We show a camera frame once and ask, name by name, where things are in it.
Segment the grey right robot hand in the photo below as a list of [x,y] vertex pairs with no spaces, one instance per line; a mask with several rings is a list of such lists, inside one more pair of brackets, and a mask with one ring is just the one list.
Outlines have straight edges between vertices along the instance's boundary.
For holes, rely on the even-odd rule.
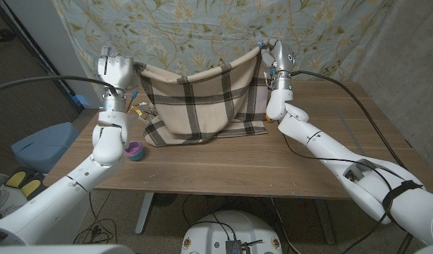
[[291,77],[295,56],[290,45],[281,40],[260,42],[262,62],[269,67],[269,85],[273,90],[292,90]]

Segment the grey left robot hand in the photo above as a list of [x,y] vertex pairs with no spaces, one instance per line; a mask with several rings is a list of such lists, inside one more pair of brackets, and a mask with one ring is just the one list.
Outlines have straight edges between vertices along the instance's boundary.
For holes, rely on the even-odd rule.
[[111,54],[111,47],[102,47],[97,62],[97,74],[101,81],[113,86],[106,88],[103,94],[104,111],[127,112],[125,92],[133,76],[133,64],[131,57]]

